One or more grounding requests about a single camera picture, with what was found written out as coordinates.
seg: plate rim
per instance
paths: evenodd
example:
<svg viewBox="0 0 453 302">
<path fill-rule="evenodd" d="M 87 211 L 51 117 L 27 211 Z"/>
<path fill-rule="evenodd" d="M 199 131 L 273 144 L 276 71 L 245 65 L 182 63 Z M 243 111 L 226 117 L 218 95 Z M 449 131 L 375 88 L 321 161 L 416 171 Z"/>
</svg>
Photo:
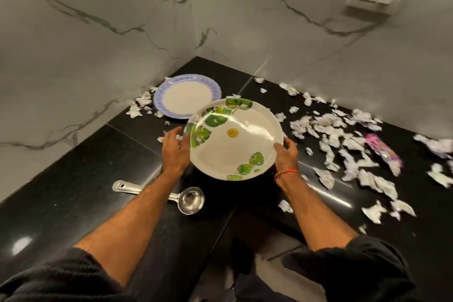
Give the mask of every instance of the plate rim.
<svg viewBox="0 0 453 302">
<path fill-rule="evenodd" d="M 204 110 L 206 110 L 207 108 L 209 107 L 212 107 L 212 106 L 215 106 L 215 105 L 212 105 L 213 103 L 216 103 L 216 102 L 222 102 L 222 101 L 225 101 L 226 102 L 227 98 L 223 98 L 223 99 L 217 99 L 217 100 L 213 100 L 212 102 L 206 104 L 203 108 L 201 108 L 200 110 L 198 110 L 197 112 L 195 112 L 188 120 L 188 123 L 190 122 L 190 119 L 192 117 L 197 117 L 196 120 L 198 119 L 198 115 L 201 114 Z M 284 138 L 285 138 L 285 133 L 283 132 L 283 129 L 282 129 L 282 126 L 281 126 L 281 123 L 277 120 L 277 118 L 275 117 L 275 115 L 267 108 L 265 107 L 263 104 L 260 104 L 258 102 L 255 102 L 254 100 L 251 100 L 253 103 L 257 104 L 257 105 L 260 105 L 263 107 L 263 110 L 265 110 L 265 113 L 269 113 L 269 115 L 272 115 L 272 120 L 274 122 L 274 124 L 277 126 L 277 129 L 280 130 L 280 136 L 278 139 L 275 139 L 275 142 L 277 143 L 280 143 L 281 145 L 283 145 L 284 143 Z M 277 152 L 275 150 L 275 148 L 272 147 L 272 152 L 271 152 L 271 155 L 269 156 L 268 160 L 266 160 L 264 163 L 263 163 L 263 166 L 269 162 L 269 160 L 272 161 L 272 163 L 264 170 L 261 170 L 260 172 L 250 172 L 249 174 L 246 174 L 246 175 L 243 175 L 241 176 L 242 179 L 241 180 L 237 180 L 237 181 L 244 181 L 244 180 L 248 180 L 248 179 L 252 179 L 252 178 L 255 178 L 255 177 L 258 177 L 260 175 L 262 175 L 263 173 L 267 172 L 269 170 L 269 168 L 272 167 L 272 165 L 275 164 L 275 160 L 277 158 Z M 214 179 L 218 179 L 218 180 L 224 180 L 224 181 L 234 181 L 234 180 L 228 180 L 227 179 L 227 175 L 225 176 L 222 176 L 222 178 L 219 178 L 217 176 L 213 176 L 207 172 L 205 172 L 201 167 L 197 166 L 197 164 L 195 162 L 192 161 L 192 155 L 191 155 L 191 158 L 190 158 L 190 162 L 197 168 L 199 169 L 201 172 L 203 172 L 204 174 L 206 174 L 207 176 L 209 177 L 212 177 Z"/>
<path fill-rule="evenodd" d="M 178 78 L 187 78 L 189 76 L 195 77 L 195 79 L 193 81 L 197 81 L 197 82 L 200 82 L 201 84 L 203 84 L 204 83 L 203 81 L 198 80 L 201 77 L 202 80 L 207 80 L 214 86 L 214 88 L 211 88 L 211 86 L 208 86 L 208 85 L 205 84 L 212 92 L 212 100 L 210 101 L 210 103 L 215 102 L 216 100 L 222 98 L 222 90 L 220 89 L 220 86 L 217 83 L 217 81 L 215 81 L 214 79 L 212 79 L 212 78 L 210 78 L 208 76 L 201 75 L 201 74 L 196 74 L 196 73 L 187 73 L 187 74 L 176 75 L 174 77 L 171 77 L 167 81 L 164 81 L 162 84 L 160 84 L 158 90 L 153 95 L 154 106 L 164 116 L 167 116 L 167 117 L 170 117 L 170 118 L 174 118 L 174 119 L 190 119 L 190 117 L 192 117 L 193 114 L 189 115 L 189 114 L 177 114 L 177 113 L 174 113 L 174 112 L 168 110 L 166 108 L 166 106 L 162 102 L 162 98 L 164 97 L 164 93 L 172 85 L 172 80 L 174 81 L 174 79 L 178 79 Z M 181 81 L 178 81 L 178 83 L 179 82 L 184 82 L 184 81 L 189 81 L 189 80 L 181 79 Z"/>
</svg>

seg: forearm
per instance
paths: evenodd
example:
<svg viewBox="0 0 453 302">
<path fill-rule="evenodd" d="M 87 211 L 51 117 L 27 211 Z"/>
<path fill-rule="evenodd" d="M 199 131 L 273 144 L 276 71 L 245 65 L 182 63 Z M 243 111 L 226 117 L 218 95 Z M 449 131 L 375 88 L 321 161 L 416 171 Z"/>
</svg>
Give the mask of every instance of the forearm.
<svg viewBox="0 0 453 302">
<path fill-rule="evenodd" d="M 178 173 L 162 173 L 74 247 L 93 255 L 111 277 L 125 286 L 150 242 L 179 176 Z"/>
<path fill-rule="evenodd" d="M 280 186 L 289 199 L 310 249 L 346 247 L 358 234 L 340 219 L 299 176 L 285 173 Z"/>
</svg>

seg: red thread bracelet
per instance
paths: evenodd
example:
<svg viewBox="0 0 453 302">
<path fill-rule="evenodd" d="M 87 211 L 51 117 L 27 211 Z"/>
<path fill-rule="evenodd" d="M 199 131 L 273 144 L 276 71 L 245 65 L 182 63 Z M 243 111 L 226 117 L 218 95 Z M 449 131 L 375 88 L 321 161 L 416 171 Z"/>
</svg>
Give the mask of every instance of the red thread bracelet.
<svg viewBox="0 0 453 302">
<path fill-rule="evenodd" d="M 287 170 L 287 171 L 284 171 L 284 172 L 277 172 L 275 173 L 275 180 L 277 180 L 277 178 L 282 175 L 283 173 L 289 173 L 289 172 L 294 172 L 294 173 L 299 173 L 298 170 Z"/>
</svg>

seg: hand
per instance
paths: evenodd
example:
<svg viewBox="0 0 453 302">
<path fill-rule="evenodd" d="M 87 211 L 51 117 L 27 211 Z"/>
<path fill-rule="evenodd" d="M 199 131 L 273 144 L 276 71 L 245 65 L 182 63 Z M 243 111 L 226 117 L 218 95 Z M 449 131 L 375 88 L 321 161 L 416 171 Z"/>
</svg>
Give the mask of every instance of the hand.
<svg viewBox="0 0 453 302">
<path fill-rule="evenodd" d="M 164 136 L 162 157 L 163 173 L 169 172 L 174 175 L 182 175 L 190 163 L 190 134 L 185 133 L 180 142 L 176 139 L 183 127 L 176 127 Z"/>
<path fill-rule="evenodd" d="M 285 145 L 288 146 L 288 150 L 281 144 L 274 143 L 274 148 L 277 151 L 277 159 L 275 160 L 277 172 L 299 170 L 296 144 L 294 141 L 285 138 Z"/>
</svg>

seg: yellow sticker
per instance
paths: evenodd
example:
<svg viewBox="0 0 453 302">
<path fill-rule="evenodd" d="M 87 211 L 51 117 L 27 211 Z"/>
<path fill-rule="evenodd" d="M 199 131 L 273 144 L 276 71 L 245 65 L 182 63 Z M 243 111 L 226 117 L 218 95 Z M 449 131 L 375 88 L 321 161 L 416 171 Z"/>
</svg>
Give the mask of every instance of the yellow sticker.
<svg viewBox="0 0 453 302">
<path fill-rule="evenodd" d="M 239 130 L 231 128 L 226 132 L 230 138 L 236 138 L 239 135 Z"/>
</svg>

